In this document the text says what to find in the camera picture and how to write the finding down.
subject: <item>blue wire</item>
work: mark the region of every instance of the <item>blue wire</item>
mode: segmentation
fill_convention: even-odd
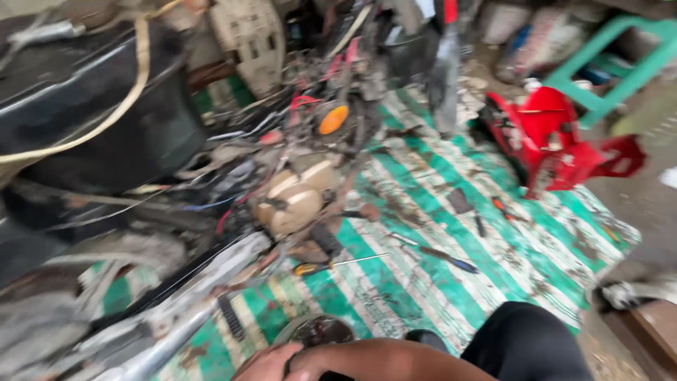
[[[191,205],[191,206],[181,206],[179,207],[179,210],[203,210],[207,209],[208,207],[216,206],[216,205],[221,205],[223,203],[227,203],[228,201],[234,200],[237,196],[233,196],[227,200],[219,201],[217,203],[213,204],[207,204],[207,205]]]

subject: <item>concrete floor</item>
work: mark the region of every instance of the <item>concrete floor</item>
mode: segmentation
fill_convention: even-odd
[[[520,87],[501,83],[492,75],[492,65],[499,53],[499,49],[479,45],[465,64],[467,78],[462,78],[461,85],[480,99],[487,90],[508,99],[524,95]],[[674,84],[660,81],[650,84],[627,101],[628,111],[631,113],[640,109],[646,100],[664,96],[671,85],[674,88]],[[599,140],[605,138],[607,129],[597,127],[583,132],[582,135],[587,140]],[[677,190],[658,180],[665,169],[677,165],[677,150],[674,149],[675,144],[672,144],[670,131],[663,135],[645,134],[641,142],[650,159],[635,177],[594,178],[586,183],[620,220],[642,233],[640,246],[629,255],[628,260],[605,275],[606,277],[631,278],[633,269],[646,263],[677,266],[677,245],[672,244],[674,240],[670,234],[677,231],[677,203],[674,202],[677,199]],[[648,379],[633,360],[630,351],[616,338],[594,308],[583,313],[583,322],[577,339],[597,380]]]

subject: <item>hand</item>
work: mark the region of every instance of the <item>hand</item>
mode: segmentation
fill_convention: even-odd
[[[306,373],[308,381],[317,381],[324,372],[327,372],[322,365],[324,364],[322,357],[322,346],[302,350],[289,363],[289,372]]]
[[[259,350],[242,364],[231,381],[308,381],[307,372],[291,371],[284,377],[284,365],[296,352],[303,349],[298,342],[273,345]]]

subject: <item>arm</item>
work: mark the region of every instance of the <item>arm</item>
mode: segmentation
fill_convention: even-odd
[[[314,381],[324,372],[359,381],[494,380],[468,361],[425,344],[388,338],[317,346],[299,352],[291,372],[309,372]]]

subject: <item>beige plastic panel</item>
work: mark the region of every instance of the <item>beige plastic panel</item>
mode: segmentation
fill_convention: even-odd
[[[286,40],[271,0],[219,0],[209,10],[223,51],[237,50],[238,72],[259,99],[280,84]]]

